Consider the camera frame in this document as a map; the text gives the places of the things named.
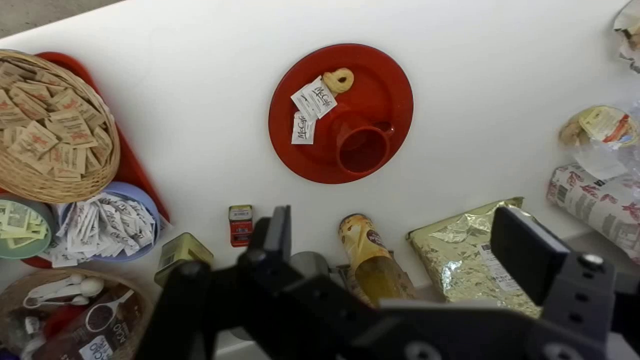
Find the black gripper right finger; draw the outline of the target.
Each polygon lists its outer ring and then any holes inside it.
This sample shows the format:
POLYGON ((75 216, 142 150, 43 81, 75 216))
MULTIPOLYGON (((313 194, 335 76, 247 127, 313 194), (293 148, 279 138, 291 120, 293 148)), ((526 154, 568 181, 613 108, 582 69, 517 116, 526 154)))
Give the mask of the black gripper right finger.
POLYGON ((493 213, 490 251, 526 296, 541 307, 569 249, 534 216, 514 206, 493 213))

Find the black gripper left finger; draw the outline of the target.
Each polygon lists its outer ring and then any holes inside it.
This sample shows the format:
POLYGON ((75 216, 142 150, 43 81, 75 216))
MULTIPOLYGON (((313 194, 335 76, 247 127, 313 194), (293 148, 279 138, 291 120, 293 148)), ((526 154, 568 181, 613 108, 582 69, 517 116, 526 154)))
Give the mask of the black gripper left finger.
POLYGON ((256 222, 251 243, 242 255, 246 267, 286 264, 291 255, 291 208, 276 206, 256 222))

